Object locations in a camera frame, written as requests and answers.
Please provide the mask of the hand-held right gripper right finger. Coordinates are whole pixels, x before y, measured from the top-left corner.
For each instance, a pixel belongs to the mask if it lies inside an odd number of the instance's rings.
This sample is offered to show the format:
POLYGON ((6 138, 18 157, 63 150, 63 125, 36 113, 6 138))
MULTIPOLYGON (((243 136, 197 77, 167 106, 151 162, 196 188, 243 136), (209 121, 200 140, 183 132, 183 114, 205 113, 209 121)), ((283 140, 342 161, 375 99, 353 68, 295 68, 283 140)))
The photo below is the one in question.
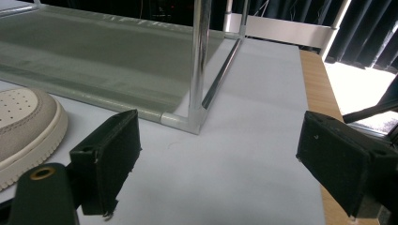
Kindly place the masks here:
POLYGON ((297 159, 355 218, 398 218, 398 152, 319 112, 304 114, 297 159))

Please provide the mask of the black stand leg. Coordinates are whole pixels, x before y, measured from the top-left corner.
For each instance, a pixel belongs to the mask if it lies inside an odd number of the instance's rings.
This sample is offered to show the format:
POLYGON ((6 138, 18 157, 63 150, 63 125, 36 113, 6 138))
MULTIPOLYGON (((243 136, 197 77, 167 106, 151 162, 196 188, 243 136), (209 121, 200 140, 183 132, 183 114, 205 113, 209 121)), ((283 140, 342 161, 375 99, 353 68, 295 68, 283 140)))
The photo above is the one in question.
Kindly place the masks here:
POLYGON ((398 75, 395 76, 386 92, 376 103, 376 105, 358 112, 345 114, 343 116, 343 120, 345 123, 350 124, 388 111, 394 111, 398 113, 398 75))

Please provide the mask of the dark curtain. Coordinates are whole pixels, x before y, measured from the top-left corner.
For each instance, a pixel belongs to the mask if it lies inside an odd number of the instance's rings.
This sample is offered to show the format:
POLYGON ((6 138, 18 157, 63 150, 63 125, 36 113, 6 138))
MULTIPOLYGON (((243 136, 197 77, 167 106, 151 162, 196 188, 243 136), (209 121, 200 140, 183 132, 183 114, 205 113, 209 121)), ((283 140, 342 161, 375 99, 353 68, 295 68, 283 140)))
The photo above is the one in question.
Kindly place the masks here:
MULTIPOLYGON (((331 26, 342 1, 249 0, 249 15, 331 26)), ((234 0, 233 12, 241 14, 243 3, 234 0)), ((326 61, 398 70, 398 0, 352 0, 326 61)))

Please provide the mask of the beige and white sneaker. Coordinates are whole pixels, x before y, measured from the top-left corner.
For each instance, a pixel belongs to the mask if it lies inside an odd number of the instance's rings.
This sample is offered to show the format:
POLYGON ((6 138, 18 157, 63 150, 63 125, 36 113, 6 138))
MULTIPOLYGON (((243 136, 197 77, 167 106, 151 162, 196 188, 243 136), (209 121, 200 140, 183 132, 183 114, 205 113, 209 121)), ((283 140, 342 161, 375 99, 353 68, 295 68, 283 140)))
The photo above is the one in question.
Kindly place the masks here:
POLYGON ((45 161, 67 128, 67 113, 49 94, 28 88, 0 91, 0 191, 45 161))

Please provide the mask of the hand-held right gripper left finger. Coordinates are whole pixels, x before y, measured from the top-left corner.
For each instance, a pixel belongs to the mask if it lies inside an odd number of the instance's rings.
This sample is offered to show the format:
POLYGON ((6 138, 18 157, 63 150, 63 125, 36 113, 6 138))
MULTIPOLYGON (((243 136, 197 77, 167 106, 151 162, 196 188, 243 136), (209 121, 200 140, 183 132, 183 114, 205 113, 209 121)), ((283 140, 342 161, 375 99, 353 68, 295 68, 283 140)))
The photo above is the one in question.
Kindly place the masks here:
POLYGON ((86 215, 111 215, 141 151, 138 112, 115 114, 70 152, 77 204, 86 215))

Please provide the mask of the white table cover sheet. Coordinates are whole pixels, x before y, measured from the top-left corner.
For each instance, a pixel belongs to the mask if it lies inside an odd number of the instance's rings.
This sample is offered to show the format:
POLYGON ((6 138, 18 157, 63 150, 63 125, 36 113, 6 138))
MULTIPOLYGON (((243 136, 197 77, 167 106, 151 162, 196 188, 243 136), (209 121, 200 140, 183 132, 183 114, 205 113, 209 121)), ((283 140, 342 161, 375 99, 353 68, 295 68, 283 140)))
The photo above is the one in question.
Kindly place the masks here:
POLYGON ((325 225, 297 160, 307 98, 299 49, 247 39, 191 135, 143 120, 143 150, 110 219, 82 225, 325 225))

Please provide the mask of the white metal frame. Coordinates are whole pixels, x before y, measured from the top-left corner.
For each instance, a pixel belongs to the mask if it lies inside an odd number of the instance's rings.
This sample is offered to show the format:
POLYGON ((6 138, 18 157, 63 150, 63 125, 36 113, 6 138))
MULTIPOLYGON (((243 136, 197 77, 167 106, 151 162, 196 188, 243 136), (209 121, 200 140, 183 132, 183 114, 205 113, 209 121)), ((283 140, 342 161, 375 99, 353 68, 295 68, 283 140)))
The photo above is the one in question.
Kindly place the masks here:
POLYGON ((331 26, 292 22, 249 15, 249 0, 243 12, 233 12, 234 0, 226 0, 223 31, 230 38, 262 38, 282 43, 317 48, 326 60, 352 0, 343 0, 331 26))

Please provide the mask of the metal shoe rack grey shelf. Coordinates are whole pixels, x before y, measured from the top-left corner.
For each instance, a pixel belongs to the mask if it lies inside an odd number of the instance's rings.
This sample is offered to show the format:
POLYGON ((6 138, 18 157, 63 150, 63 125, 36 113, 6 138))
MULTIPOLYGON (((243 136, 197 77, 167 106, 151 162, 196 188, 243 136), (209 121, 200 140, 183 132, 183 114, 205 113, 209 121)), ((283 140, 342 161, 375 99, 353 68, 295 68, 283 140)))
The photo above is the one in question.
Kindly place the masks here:
POLYGON ((193 25, 0 0, 0 81, 197 134, 245 38, 246 13, 209 28, 211 0, 193 25))

